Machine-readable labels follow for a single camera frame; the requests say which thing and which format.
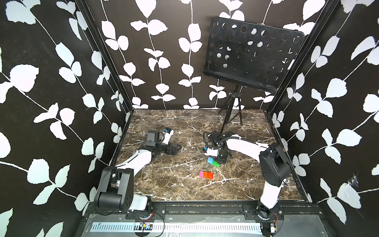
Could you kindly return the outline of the blue lego brick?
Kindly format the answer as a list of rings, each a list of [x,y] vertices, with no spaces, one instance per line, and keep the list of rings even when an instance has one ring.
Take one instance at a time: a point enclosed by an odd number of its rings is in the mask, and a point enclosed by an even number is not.
[[[211,158],[211,157],[209,157],[208,160],[207,160],[207,162],[208,162],[209,164],[212,164],[212,163],[214,162],[214,159]]]

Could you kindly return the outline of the green lego brick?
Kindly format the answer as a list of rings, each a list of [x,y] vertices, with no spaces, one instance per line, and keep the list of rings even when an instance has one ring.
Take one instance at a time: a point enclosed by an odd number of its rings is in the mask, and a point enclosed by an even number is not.
[[[212,162],[212,165],[215,166],[215,167],[220,167],[220,164],[217,163],[216,161],[213,161],[213,162]]]

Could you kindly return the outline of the red lego brick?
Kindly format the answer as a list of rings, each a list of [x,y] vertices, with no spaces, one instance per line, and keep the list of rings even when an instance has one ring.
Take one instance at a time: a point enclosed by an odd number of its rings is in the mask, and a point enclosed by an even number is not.
[[[214,174],[212,172],[204,172],[204,178],[213,180],[214,179]]]

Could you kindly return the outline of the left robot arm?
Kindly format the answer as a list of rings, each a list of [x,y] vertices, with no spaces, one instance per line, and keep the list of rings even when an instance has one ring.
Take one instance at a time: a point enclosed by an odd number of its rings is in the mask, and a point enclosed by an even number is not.
[[[95,208],[122,212],[148,211],[149,198],[134,193],[134,177],[160,154],[175,156],[181,149],[181,145],[170,142],[148,142],[147,146],[141,146],[122,164],[104,168],[95,194]]]

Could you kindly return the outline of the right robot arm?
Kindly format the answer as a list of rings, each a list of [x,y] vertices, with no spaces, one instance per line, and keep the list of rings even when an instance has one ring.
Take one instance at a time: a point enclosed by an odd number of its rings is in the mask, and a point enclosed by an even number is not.
[[[290,159],[283,148],[277,143],[267,145],[253,142],[232,132],[204,132],[202,137],[205,155],[213,159],[212,164],[225,165],[232,152],[244,154],[260,163],[265,184],[255,212],[263,220],[277,215],[275,208],[281,190],[292,173]]]

